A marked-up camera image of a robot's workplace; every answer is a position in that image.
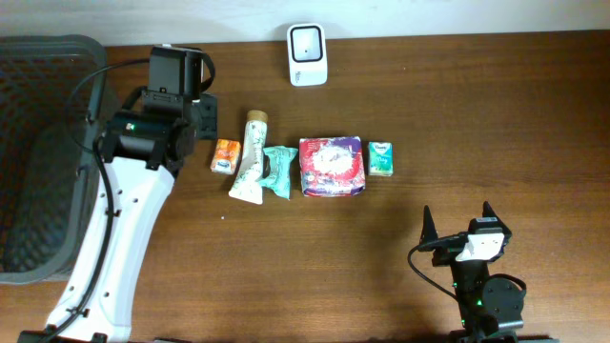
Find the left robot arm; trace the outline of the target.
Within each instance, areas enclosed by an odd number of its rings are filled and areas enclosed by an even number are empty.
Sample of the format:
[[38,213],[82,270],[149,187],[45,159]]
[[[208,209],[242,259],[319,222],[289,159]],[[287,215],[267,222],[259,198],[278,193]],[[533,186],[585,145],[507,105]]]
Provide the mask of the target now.
[[68,285],[44,330],[21,342],[126,342],[153,226],[187,156],[217,137],[217,99],[142,91],[108,122],[93,144],[99,186]]

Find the teal packet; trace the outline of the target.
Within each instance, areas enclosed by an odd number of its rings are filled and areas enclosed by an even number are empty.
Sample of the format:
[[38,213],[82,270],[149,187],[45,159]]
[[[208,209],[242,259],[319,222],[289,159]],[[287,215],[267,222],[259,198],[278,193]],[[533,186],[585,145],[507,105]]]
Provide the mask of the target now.
[[291,194],[290,167],[298,149],[284,146],[267,147],[263,149],[269,159],[269,173],[258,181],[262,188],[270,189],[275,195],[289,199]]

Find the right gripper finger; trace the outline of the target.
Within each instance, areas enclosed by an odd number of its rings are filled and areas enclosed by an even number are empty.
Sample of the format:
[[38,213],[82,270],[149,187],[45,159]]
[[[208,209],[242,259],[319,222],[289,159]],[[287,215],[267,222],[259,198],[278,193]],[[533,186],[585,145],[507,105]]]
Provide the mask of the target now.
[[428,205],[423,209],[423,226],[419,238],[420,245],[429,245],[438,240],[436,225]]
[[487,217],[487,218],[496,218],[498,219],[498,216],[496,215],[495,211],[492,209],[490,203],[488,201],[484,201],[483,205],[482,205],[482,216],[483,217]]

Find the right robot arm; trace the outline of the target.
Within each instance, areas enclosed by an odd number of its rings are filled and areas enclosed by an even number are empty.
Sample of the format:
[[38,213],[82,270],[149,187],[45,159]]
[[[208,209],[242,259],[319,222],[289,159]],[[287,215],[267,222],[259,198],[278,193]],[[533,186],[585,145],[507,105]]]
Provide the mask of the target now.
[[[489,265],[504,255],[512,232],[488,202],[482,215],[469,222],[465,232],[439,236],[428,206],[423,209],[419,242],[409,252],[409,267],[429,285],[449,295],[458,305],[462,328],[448,334],[449,342],[482,343],[552,342],[549,336],[519,336],[526,283],[506,273],[491,274]],[[448,290],[421,272],[413,262],[415,252],[430,252],[432,265],[451,270]]]

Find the orange tissue pack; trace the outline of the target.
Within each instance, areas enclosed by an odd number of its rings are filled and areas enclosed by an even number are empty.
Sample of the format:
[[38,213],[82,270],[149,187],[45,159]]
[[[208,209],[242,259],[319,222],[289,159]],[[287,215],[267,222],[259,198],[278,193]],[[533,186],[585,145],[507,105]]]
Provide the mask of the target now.
[[212,172],[234,174],[240,152],[241,145],[238,141],[218,139],[211,163]]

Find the red purple tissue pack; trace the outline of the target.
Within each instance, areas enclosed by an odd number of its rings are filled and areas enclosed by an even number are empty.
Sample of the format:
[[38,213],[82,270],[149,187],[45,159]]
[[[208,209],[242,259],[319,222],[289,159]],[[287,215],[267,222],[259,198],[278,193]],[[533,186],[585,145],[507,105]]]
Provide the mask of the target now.
[[305,196],[354,196],[365,190],[358,136],[301,138],[298,149],[301,189]]

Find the green white tissue pack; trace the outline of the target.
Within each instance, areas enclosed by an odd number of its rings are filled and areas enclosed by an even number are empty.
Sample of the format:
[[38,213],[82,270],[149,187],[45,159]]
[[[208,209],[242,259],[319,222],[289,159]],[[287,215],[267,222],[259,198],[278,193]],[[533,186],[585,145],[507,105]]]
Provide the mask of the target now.
[[390,142],[368,144],[368,172],[371,176],[392,176],[394,173],[393,145]]

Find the white tube with cork cap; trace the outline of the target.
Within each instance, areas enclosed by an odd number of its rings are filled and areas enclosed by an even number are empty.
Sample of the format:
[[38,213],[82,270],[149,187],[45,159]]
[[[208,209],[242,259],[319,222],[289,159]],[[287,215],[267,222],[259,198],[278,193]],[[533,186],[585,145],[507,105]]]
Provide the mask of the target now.
[[247,113],[242,159],[229,196],[256,205],[263,204],[263,190],[258,181],[264,170],[263,148],[268,131],[268,114],[260,110]]

